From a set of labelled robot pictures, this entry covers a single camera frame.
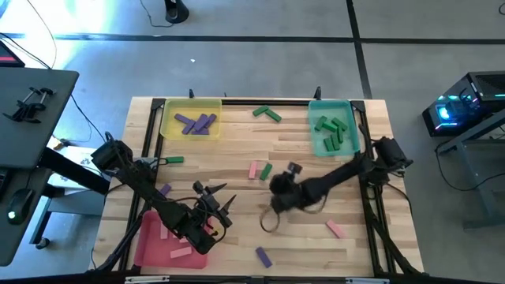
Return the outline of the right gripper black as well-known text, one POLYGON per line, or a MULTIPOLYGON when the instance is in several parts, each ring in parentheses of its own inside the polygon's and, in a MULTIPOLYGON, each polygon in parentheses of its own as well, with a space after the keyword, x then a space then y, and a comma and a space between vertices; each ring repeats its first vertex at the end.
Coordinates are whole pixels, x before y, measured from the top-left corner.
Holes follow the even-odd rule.
POLYGON ((269 189, 273 194, 271 208, 275 213, 282 213, 293 208, 304 210, 316 201, 311 198, 291 173, 276 174, 270 181, 269 189))

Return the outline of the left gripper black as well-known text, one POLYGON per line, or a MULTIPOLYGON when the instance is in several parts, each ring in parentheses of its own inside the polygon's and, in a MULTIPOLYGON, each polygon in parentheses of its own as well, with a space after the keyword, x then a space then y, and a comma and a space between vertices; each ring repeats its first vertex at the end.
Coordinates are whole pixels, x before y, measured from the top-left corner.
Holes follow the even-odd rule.
POLYGON ((233 223, 228 217, 230 205, 236 195, 233 195, 220 209, 220 203, 215 199, 214 194, 223 189, 226 183, 221 185, 203 186, 200 181, 193 183, 193 190, 198 194, 194 209, 203 215, 201 227, 206 233, 213 237, 224 237, 225 228, 229 228, 233 223), (223 225, 222 230, 216 230, 210 223, 210 218, 217 219, 223 225))

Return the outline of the pink translucent plastic bin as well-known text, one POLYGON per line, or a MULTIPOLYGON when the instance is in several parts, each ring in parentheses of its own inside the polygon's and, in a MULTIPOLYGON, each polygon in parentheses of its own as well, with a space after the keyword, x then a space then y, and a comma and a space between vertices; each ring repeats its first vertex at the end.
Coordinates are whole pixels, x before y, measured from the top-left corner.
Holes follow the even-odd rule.
POLYGON ((159 236, 161 219, 156 211, 144 214, 140 236, 135 251, 133 262, 139 267, 169 267, 203 269, 208 265, 208 256, 199 254, 191 244, 180 243, 178 237, 168 230, 168 238, 161 240, 159 236), (192 254, 170 258, 170 252, 190 246, 192 254))

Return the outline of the yellow translucent plastic bin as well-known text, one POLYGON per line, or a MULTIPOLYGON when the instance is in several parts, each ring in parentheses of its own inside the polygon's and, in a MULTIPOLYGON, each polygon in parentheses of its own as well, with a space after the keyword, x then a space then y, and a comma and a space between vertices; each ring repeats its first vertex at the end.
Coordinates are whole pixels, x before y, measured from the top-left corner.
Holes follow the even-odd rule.
POLYGON ((160 134, 169 140, 217 140, 220 134, 221 112, 221 99, 168 99, 164 104, 160 134), (176 120, 175 114, 182 114, 194 121, 202 114, 215 114, 217 118, 208 129, 203 127, 196 132, 193 127, 188 135, 183 135, 181 131, 185 123, 176 120))

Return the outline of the teal translucent plastic bin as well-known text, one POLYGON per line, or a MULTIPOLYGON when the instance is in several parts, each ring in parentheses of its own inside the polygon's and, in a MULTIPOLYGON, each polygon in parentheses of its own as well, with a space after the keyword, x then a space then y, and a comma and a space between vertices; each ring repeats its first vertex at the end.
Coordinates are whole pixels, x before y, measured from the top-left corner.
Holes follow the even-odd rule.
POLYGON ((311 142, 313 153, 316 156, 336 156, 336 155, 352 155, 359 151, 361 146, 357 134, 357 127, 354 120, 354 111, 348 100, 317 100, 309 103, 308 110, 309 129, 311 131, 311 142), (331 137, 333 132, 322 128, 317 132, 314 127, 317 120, 321 116, 326 116, 326 123, 331 123, 333 118, 337 118, 348 126, 346 131, 343 131, 343 143, 340 144, 338 151, 327 152, 324 147, 324 139, 331 137))

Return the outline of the white printed sheet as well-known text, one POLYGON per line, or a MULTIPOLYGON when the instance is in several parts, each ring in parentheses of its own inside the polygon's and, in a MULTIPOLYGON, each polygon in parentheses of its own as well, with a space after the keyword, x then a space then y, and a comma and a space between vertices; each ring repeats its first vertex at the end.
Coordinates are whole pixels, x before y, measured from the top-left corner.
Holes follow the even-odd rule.
MULTIPOLYGON (((56 139, 53 136, 50 138, 49 142, 47 143, 47 146, 50 149, 55 150, 59 154, 62 154, 64 157, 71 160, 72 162, 82 166, 86 170, 89 170, 94 174, 96 174, 97 176, 104 178, 106 181, 110 180, 110 178, 107 175, 99 171, 98 168, 92 163, 91 153, 95 151, 94 148, 65 146, 60 140, 56 139)), ((86 189, 83 185, 79 185, 75 181, 72 181, 67 177, 63 177, 62 175, 56 173, 53 173, 50 176, 48 183, 50 185, 53 185, 54 187, 64 188, 65 190, 70 192, 79 192, 84 191, 86 189)))

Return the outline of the black floor stand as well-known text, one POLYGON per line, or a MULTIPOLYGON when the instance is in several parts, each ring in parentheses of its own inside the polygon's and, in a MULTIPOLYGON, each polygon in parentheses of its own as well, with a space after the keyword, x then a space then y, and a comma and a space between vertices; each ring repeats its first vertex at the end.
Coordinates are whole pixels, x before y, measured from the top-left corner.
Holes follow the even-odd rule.
POLYGON ((171 24, 180 24, 189 17, 189 9, 182 0, 164 0, 166 7, 165 19, 171 24))

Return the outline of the black desk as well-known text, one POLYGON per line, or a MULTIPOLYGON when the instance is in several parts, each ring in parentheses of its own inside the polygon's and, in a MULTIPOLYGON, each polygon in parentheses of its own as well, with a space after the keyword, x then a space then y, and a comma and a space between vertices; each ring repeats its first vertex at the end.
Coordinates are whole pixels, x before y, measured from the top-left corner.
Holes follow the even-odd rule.
POLYGON ((40 166, 104 194, 107 179, 47 147, 78 77, 76 71, 0 67, 0 167, 32 170, 40 166), (9 119, 15 104, 32 88, 44 100, 44 109, 35 115, 38 122, 9 119))

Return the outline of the black computer mouse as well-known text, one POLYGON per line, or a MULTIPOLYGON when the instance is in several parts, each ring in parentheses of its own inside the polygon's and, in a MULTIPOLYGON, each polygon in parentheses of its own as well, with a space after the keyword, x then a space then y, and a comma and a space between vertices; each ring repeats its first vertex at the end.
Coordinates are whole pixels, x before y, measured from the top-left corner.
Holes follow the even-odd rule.
POLYGON ((18 189, 7 206, 7 221, 11 225, 20 225, 28 216, 34 196, 32 189, 18 189))

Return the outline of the black desk clamp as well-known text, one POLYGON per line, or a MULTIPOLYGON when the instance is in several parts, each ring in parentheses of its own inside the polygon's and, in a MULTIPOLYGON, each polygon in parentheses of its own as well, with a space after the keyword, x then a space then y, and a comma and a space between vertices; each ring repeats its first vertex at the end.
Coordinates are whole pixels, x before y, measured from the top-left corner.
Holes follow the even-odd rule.
POLYGON ((39 93, 41 95, 41 99, 38 103, 33 103, 32 104, 32 108, 34 110, 45 110, 46 109, 46 106, 44 105, 44 101, 47 97, 49 96, 52 96, 55 94, 55 92, 52 90, 52 89, 49 89, 49 88, 41 88, 39 90, 39 93))
POLYGON ((34 118, 35 112, 39 109, 39 104, 28 103, 34 94, 40 95, 40 91, 33 87, 30 87, 29 90, 30 92, 22 100, 17 100, 18 109, 13 114, 3 113, 2 115, 11 121, 26 121, 34 124, 40 123, 40 120, 34 118))

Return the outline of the black side table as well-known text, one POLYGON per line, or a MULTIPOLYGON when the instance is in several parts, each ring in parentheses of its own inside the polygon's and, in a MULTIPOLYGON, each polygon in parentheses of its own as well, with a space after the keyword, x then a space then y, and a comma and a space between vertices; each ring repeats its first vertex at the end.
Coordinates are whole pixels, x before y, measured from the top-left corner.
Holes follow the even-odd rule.
POLYGON ((5 191, 0 195, 0 267, 11 264, 30 223, 43 190, 52 171, 45 168, 36 170, 14 170, 5 191), (33 191, 32 200, 28 203, 28 212, 19 225, 8 222, 8 206, 18 189, 29 188, 33 191))

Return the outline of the black RGB computer case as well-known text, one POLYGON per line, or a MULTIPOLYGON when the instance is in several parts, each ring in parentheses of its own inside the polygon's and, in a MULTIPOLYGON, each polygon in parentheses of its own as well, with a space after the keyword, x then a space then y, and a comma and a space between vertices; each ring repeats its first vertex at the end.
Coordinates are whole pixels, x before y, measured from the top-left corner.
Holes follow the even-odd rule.
POLYGON ((468 72, 422 117, 429 136, 457 136, 504 108, 505 71, 468 72))

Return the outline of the laptop with red screen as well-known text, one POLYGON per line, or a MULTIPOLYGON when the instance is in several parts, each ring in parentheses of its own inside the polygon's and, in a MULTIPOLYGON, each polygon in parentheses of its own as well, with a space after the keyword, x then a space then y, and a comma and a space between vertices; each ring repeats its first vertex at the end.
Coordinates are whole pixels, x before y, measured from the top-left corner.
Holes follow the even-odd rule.
POLYGON ((1 40, 0 67, 25 67, 25 63, 21 61, 1 40))

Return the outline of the silver metal bracket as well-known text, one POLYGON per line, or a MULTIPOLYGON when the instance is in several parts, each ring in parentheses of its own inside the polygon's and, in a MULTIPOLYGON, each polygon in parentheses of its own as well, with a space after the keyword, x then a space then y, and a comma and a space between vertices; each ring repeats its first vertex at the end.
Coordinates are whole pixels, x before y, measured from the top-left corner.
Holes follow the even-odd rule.
POLYGON ((385 278, 345 278, 346 284, 390 284, 389 279, 385 278))
POLYGON ((158 284, 169 281, 170 277, 167 275, 138 275, 126 277, 124 284, 158 284))

